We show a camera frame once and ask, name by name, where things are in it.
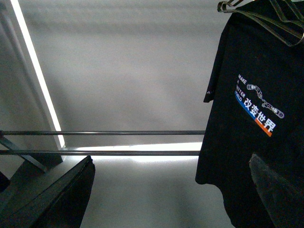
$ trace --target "metal bar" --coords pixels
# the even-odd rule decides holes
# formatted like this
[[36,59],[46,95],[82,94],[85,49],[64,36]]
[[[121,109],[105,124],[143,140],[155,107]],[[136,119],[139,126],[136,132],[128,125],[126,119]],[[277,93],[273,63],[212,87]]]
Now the metal bar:
[[198,156],[199,151],[77,151],[77,150],[0,150],[5,155],[58,154],[58,155],[91,155],[91,156]]
[[0,131],[0,135],[204,135],[205,131]]
[[[8,148],[9,150],[6,150],[8,152],[13,152],[13,151],[18,151],[19,150],[18,146],[16,146],[10,140],[8,140],[7,138],[5,138],[1,135],[0,135],[0,144],[5,146],[6,148]],[[21,158],[23,158],[24,160],[32,163],[33,165],[35,165],[38,169],[42,170],[43,172],[46,172],[48,170],[46,166],[44,166],[43,164],[38,162],[33,157],[29,156],[28,154],[16,154],[16,153],[12,153],[12,154],[19,155]]]

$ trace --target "light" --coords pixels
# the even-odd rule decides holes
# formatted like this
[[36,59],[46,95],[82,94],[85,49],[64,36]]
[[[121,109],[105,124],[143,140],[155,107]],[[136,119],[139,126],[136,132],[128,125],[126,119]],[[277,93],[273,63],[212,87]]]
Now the light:
[[[17,18],[17,21],[19,23],[22,35],[24,37],[24,41],[26,43],[26,46],[27,46],[32,64],[34,66],[34,69],[35,69],[35,72],[36,72],[36,75],[37,75],[37,78],[38,78],[43,96],[44,96],[45,101],[47,103],[47,107],[49,109],[49,112],[51,114],[51,118],[52,118],[55,130],[56,131],[61,131],[61,127],[60,127],[60,124],[59,124],[59,121],[58,121],[58,118],[57,118],[57,115],[56,115],[56,112],[55,112],[55,109],[54,109],[54,106],[53,106],[53,103],[52,103],[52,99],[49,95],[48,87],[47,87],[47,84],[44,80],[43,73],[42,73],[42,70],[41,70],[41,67],[40,67],[35,49],[34,49],[33,42],[30,38],[29,30],[28,30],[28,27],[25,23],[25,20],[24,20],[19,2],[18,2],[18,0],[10,0],[10,2],[12,4],[14,12],[16,14],[16,18]],[[61,148],[64,147],[65,141],[64,141],[63,135],[58,135],[58,138],[59,138],[59,143],[60,143]]]
[[[98,147],[78,147],[79,151],[199,151],[202,143],[168,143],[168,144],[145,144],[127,146],[98,146]],[[81,161],[85,156],[69,156],[74,161]],[[138,163],[150,162],[178,162],[186,160],[196,160],[197,156],[92,156],[95,161],[117,161],[131,160]]]

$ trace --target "black fabric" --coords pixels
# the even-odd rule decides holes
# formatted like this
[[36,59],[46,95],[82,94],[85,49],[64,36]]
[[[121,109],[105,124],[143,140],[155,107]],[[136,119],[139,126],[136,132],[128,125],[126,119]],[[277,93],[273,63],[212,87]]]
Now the black fabric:
[[31,201],[21,207],[19,203],[14,211],[4,209],[0,228],[80,227],[94,176],[95,167],[88,156]]
[[3,192],[9,185],[9,179],[2,172],[0,172],[0,192]]
[[[296,5],[304,11],[303,2]],[[239,9],[278,20],[269,1]],[[304,47],[288,47],[254,21],[233,14],[218,48],[204,100],[214,101],[196,182],[219,187],[235,227],[274,227],[248,162],[255,152],[303,173]]]
[[304,227],[304,181],[285,165],[270,167],[259,156],[250,159],[252,179],[275,227]]

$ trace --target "black t-shirt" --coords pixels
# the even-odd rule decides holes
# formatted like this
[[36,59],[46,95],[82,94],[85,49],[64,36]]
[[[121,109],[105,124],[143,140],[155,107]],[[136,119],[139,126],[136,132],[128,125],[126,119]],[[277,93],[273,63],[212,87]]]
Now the black t-shirt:
[[[296,5],[304,12],[304,2]],[[269,1],[240,9],[278,20]],[[286,164],[296,175],[304,171],[303,88],[303,43],[288,47],[234,13],[222,33],[204,100],[214,101],[196,182],[219,187],[235,227],[274,227],[251,178],[253,153]]]

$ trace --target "clothes hanger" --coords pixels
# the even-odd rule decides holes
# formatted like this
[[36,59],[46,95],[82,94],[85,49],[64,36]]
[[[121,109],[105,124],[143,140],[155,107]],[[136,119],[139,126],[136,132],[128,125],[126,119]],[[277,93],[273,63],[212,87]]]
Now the clothes hanger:
[[[261,14],[257,14],[254,12],[250,12],[250,11],[243,11],[240,9],[227,9],[227,6],[229,7],[235,7],[238,4],[240,4],[241,2],[243,2],[244,0],[238,0],[237,2],[233,3],[234,0],[229,0],[229,1],[221,1],[218,3],[218,12],[223,12],[223,13],[241,13],[244,16],[254,20],[255,22],[257,22],[259,25],[261,25],[262,27],[264,27],[265,29],[267,29],[270,33],[272,33],[274,36],[276,36],[278,39],[280,39],[283,43],[285,43],[286,45],[288,45],[289,47],[293,47],[296,46],[298,44],[300,44],[303,40],[304,40],[304,16],[301,14],[301,12],[299,11],[299,9],[296,7],[296,5],[291,2],[290,0],[282,0],[284,1],[287,6],[291,9],[291,11],[294,13],[294,15],[296,16],[297,20],[288,20],[287,17],[285,16],[282,8],[280,7],[280,5],[277,3],[276,0],[269,0],[271,5],[273,6],[273,8],[275,9],[280,21],[276,21],[273,20],[271,18],[268,18],[266,16],[263,16]],[[289,42],[286,38],[284,38],[283,36],[281,36],[280,34],[278,34],[275,30],[273,30],[269,25],[267,25],[265,22],[263,22],[262,20],[277,26],[278,28],[288,32],[289,34],[293,35],[294,37],[296,37],[298,40],[295,43],[291,43]],[[288,27],[287,25],[285,25],[284,23],[290,23],[290,24],[294,24],[298,27],[300,27],[302,29],[302,33],[299,33],[298,31],[295,31],[294,29]]]

